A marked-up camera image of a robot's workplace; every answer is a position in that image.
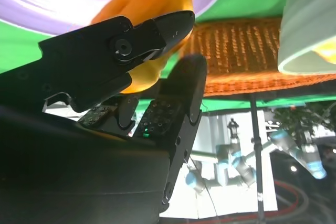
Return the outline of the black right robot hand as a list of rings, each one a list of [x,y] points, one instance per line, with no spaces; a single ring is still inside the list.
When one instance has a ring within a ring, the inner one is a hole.
[[[159,221],[195,141],[206,60],[182,58],[139,123],[138,95],[120,92],[194,21],[119,16],[41,41],[41,59],[1,74],[1,223]]]

